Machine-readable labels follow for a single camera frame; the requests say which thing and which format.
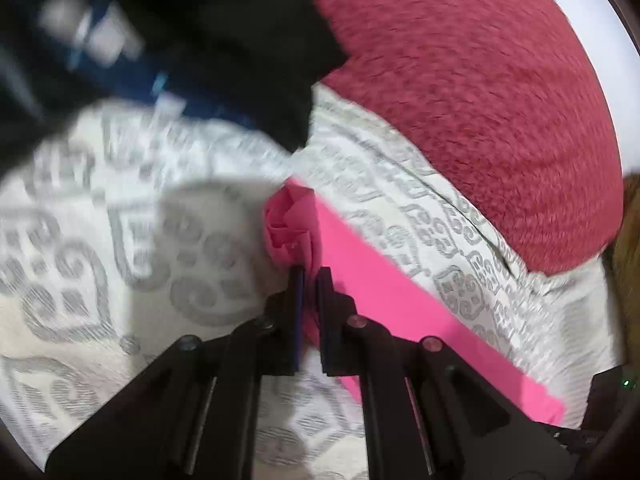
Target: folded pink cloth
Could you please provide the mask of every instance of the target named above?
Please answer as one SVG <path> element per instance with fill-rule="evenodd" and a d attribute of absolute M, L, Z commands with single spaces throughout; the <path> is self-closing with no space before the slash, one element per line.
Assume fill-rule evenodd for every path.
<path fill-rule="evenodd" d="M 398 337 L 420 341 L 427 335 L 438 336 L 529 418 L 561 424 L 562 402 L 361 240 L 313 190 L 289 180 L 267 200 L 264 238 L 276 264 L 301 264 L 311 278 L 319 267 L 331 267 L 336 287 L 355 300 L 358 313 L 382 323 Z M 318 328 L 309 315 L 303 328 L 318 344 Z M 360 400 L 357 381 L 342 378 L 342 382 Z"/>

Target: black object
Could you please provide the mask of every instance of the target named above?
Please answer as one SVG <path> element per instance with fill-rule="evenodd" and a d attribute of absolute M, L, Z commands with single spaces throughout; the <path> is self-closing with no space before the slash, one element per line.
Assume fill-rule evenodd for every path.
<path fill-rule="evenodd" d="M 308 137 L 312 84 L 346 60 L 311 0 L 115 1 L 145 40 L 145 54 L 222 96 L 292 152 Z M 0 0 L 3 153 L 28 149 L 105 94 L 57 66 L 17 14 L 12 0 Z"/>
<path fill-rule="evenodd" d="M 220 339 L 180 338 L 28 478 L 250 480 L 260 377 L 297 369 L 303 287 L 293 268 L 263 316 Z M 370 480 L 637 477 L 640 388 L 606 434 L 537 424 L 441 339 L 395 338 L 359 316 L 329 269 L 316 292 L 323 370 L 360 377 Z M 594 391 L 613 391 L 602 384 L 616 374 Z"/>

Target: pink cloth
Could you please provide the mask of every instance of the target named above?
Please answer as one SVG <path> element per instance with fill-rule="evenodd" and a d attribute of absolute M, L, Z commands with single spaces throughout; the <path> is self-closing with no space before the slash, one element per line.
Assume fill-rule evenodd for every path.
<path fill-rule="evenodd" d="M 350 54 L 324 79 L 386 119 L 529 270 L 594 256 L 622 221 L 609 109 L 553 0 L 315 0 Z"/>
<path fill-rule="evenodd" d="M 331 267 L 336 287 L 355 300 L 360 314 L 412 341 L 439 336 L 527 416 L 548 424 L 562 422 L 562 402 L 364 243 L 313 190 L 287 181 L 266 203 L 264 238 L 276 264 L 302 264 L 312 276 L 321 266 Z M 309 317 L 304 330 L 317 344 L 318 329 Z M 354 379 L 343 378 L 343 383 L 359 400 Z"/>

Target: screw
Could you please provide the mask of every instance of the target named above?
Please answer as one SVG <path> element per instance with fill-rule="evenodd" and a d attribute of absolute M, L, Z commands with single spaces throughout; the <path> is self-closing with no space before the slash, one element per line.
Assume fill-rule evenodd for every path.
<path fill-rule="evenodd" d="M 260 316 L 255 319 L 255 324 L 262 330 L 271 330 L 274 325 L 269 316 Z"/>
<path fill-rule="evenodd" d="M 184 350 L 185 352 L 195 350 L 198 346 L 200 346 L 202 340 L 195 335 L 183 335 L 180 339 L 178 339 L 178 348 L 180 350 Z"/>
<path fill-rule="evenodd" d="M 442 346 L 442 339 L 440 339 L 439 337 L 430 335 L 429 337 L 425 337 L 422 340 L 422 347 L 427 352 L 439 352 L 440 350 L 442 350 Z"/>
<path fill-rule="evenodd" d="M 367 325 L 368 319 L 363 316 L 359 316 L 358 314 L 353 314 L 353 316 L 349 316 L 347 323 L 349 326 L 354 328 L 364 328 Z"/>

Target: white patterned fabric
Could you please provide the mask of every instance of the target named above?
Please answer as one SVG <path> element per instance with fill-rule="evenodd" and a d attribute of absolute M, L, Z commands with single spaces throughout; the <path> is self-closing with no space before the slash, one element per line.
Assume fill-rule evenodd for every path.
<path fill-rule="evenodd" d="M 224 335 L 284 286 L 261 209 L 291 174 L 579 425 L 591 376 L 618 362 L 600 260 L 528 273 L 402 135 L 321 86 L 311 133 L 287 156 L 234 124 L 109 102 L 5 178 L 0 416 L 37 464 L 175 339 Z M 366 478 L 362 412 L 315 349 L 263 381 L 254 476 Z"/>

